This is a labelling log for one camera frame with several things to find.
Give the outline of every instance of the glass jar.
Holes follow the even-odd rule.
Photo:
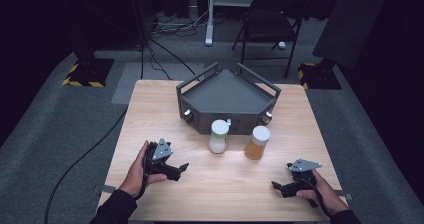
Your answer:
[[[228,123],[224,120],[216,120],[211,126],[211,137],[209,139],[209,150],[213,153],[223,153],[227,149]]]
[[[271,132],[264,126],[253,129],[252,138],[247,144],[244,154],[252,160],[261,159],[264,155],[265,145],[271,137]]]

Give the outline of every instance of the person's left hand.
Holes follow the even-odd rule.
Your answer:
[[[128,170],[128,174],[125,177],[124,182],[121,184],[121,186],[118,188],[126,193],[128,193],[130,196],[136,196],[143,185],[143,166],[141,165],[144,155],[146,154],[147,146],[149,145],[149,141],[145,141],[143,147],[141,148],[140,152],[137,155],[137,158],[131,165],[130,169]],[[167,179],[165,174],[154,174],[150,175],[147,179],[147,185],[165,181]]]

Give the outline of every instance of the chair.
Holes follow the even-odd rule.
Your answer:
[[[234,50],[237,42],[243,41],[240,63],[244,64],[245,60],[288,59],[284,74],[287,78],[308,3],[308,0],[253,0],[242,16],[243,26],[232,48]],[[288,57],[246,58],[247,42],[273,42],[272,49],[280,42],[292,42],[293,45]]]

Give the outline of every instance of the wire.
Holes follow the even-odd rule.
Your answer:
[[[158,16],[156,24],[158,24],[159,26],[167,25],[170,21],[174,20],[176,17],[177,17],[176,14],[171,16],[166,16],[166,15]]]
[[[156,58],[155,58],[155,55],[156,55],[156,52],[155,51],[153,51],[153,49],[149,46],[149,45],[146,45],[146,47],[147,47],[147,49],[149,49],[150,50],[150,53],[151,53],[151,57],[150,57],[150,65],[152,66],[152,69],[154,69],[154,70],[158,70],[158,71],[162,71],[165,75],[166,75],[166,77],[168,78],[168,80],[173,80],[169,75],[168,75],[168,73],[165,71],[165,69],[163,69],[163,66],[156,60]],[[158,65],[158,66],[160,66],[160,68],[156,68],[156,67],[154,67],[154,65],[153,65],[153,62],[152,62],[152,60],[153,61],[155,61],[155,63]]]
[[[205,11],[196,21],[193,21],[193,19],[189,15],[189,19],[191,20],[191,22],[185,23],[185,24],[172,24],[172,25],[177,25],[178,27],[163,29],[163,26],[166,25],[167,22],[174,19],[175,17],[171,17],[171,19],[168,20],[167,22],[165,22],[164,24],[158,23],[158,27],[155,30],[152,31],[152,34],[153,35],[156,34],[156,35],[160,35],[160,36],[153,36],[153,38],[159,38],[159,37],[171,36],[171,35],[176,35],[176,36],[180,36],[180,37],[196,35],[197,34],[196,29],[201,25],[206,25],[206,22],[201,22],[201,21],[203,21],[203,16],[206,15],[207,13],[208,13],[208,11]],[[194,32],[194,33],[190,33],[190,34],[186,34],[186,35],[179,34],[179,33],[187,33],[187,32]]]
[[[59,181],[56,183],[55,187],[53,188],[52,193],[50,194],[49,201],[47,203],[46,212],[44,213],[44,223],[47,224],[49,220],[49,211],[50,206],[52,204],[54,194],[56,193],[57,188],[59,187],[60,183],[63,181],[63,179],[66,177],[66,175],[69,173],[69,171],[72,170],[72,168],[78,164],[85,156],[87,156],[94,148],[96,148],[102,141],[115,129],[115,127],[118,125],[118,123],[121,121],[122,117],[124,117],[125,113],[127,113],[128,108],[125,108],[125,111],[121,114],[119,119],[115,122],[115,124],[110,128],[110,130],[100,139],[94,146],[92,146],[88,151],[86,151],[78,160],[76,160],[69,168],[65,171],[65,173],[62,175],[62,177],[59,179]]]
[[[111,25],[111,26],[113,26],[113,27],[115,27],[116,29],[118,29],[118,30],[120,30],[120,31],[122,31],[122,32],[124,32],[124,33],[126,33],[126,34],[128,34],[128,35],[131,35],[131,36],[135,36],[135,37],[139,37],[137,34],[135,34],[135,33],[133,33],[133,32],[130,32],[130,31],[127,31],[127,30],[125,30],[124,28],[121,28],[121,27],[119,27],[119,26],[117,26],[117,25],[115,25],[113,22],[111,22],[111,21],[109,21],[106,17],[104,17],[99,11],[97,11],[90,3],[88,3],[88,1],[86,1],[86,0],[81,0],[82,2],[84,2],[84,4],[86,4],[97,16],[99,16],[101,19],[103,19],[103,21],[105,21],[106,23],[108,23],[109,25]]]
[[[150,40],[155,43],[156,45],[160,46],[162,49],[164,49],[166,52],[168,52],[169,54],[171,54],[172,56],[174,56],[175,58],[177,58],[185,67],[187,67],[187,69],[193,74],[196,75],[196,73],[183,61],[181,60],[178,56],[176,56],[174,53],[172,53],[171,51],[169,51],[168,49],[166,49],[164,46],[162,46],[161,44],[157,43],[155,40],[153,40],[153,38],[150,38]]]
[[[140,80],[143,79],[143,74],[144,74],[144,47],[141,47],[141,75],[140,75]]]

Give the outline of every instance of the gray carpet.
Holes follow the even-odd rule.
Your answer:
[[[252,68],[275,83],[299,84],[296,66],[317,63],[312,50],[325,21],[310,19],[302,26],[288,79],[283,68]],[[155,39],[196,72],[214,62],[224,67],[239,61],[241,46],[231,51],[240,23],[226,20],[215,27],[212,47],[205,47],[205,26],[189,37]],[[186,67],[154,43],[149,44],[169,76],[184,80]],[[137,51],[97,51],[114,58],[106,87],[73,87],[61,83],[74,64],[70,55],[51,73],[6,143],[0,149],[0,223],[43,223],[50,194],[62,174],[110,130],[124,113],[134,81],[141,74]],[[149,69],[145,79],[167,79]],[[307,90],[314,114],[346,193],[363,223],[424,223],[424,209],[397,169],[361,104],[335,68],[342,90]],[[97,148],[62,181],[51,203],[49,223],[88,223],[96,211],[119,136],[122,120]]]

